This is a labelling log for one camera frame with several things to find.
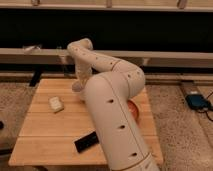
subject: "wood grain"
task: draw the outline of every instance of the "wood grain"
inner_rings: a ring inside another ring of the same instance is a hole
[[[72,92],[71,79],[41,80],[9,164],[20,165],[104,165],[100,145],[78,154],[74,141],[94,131],[84,102]],[[54,114],[48,100],[59,96],[65,109]],[[138,126],[156,161],[162,164],[163,157],[158,142],[149,99],[144,89],[132,99],[139,108]]]

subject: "concrete floor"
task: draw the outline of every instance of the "concrete floor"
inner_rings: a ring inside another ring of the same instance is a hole
[[[199,87],[206,96],[213,86]],[[16,141],[36,87],[28,83],[0,82],[0,148]],[[179,86],[147,85],[147,91],[164,156],[165,171],[213,171],[213,123],[190,110]],[[32,167],[9,167],[9,156],[0,157],[0,171],[31,171]],[[47,167],[51,171],[107,171],[107,167]]]

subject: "wooden tabletop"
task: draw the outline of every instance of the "wooden tabletop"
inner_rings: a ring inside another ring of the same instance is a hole
[[[93,132],[85,104],[71,90],[74,79],[43,79],[26,115],[9,164],[23,165],[104,165],[99,144],[79,154],[74,141]],[[65,109],[54,114],[48,104],[59,96]],[[158,164],[163,157],[146,90],[132,99],[139,107],[138,125]]]

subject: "dark background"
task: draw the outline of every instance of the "dark background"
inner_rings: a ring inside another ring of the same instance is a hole
[[[101,50],[213,52],[213,13],[0,9],[0,48],[84,37]]]

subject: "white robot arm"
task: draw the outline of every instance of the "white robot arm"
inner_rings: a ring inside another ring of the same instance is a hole
[[[127,61],[93,52],[89,39],[70,43],[68,51],[83,80],[86,106],[109,168],[159,171],[127,105],[144,88],[143,71]],[[85,74],[91,67],[101,73]]]

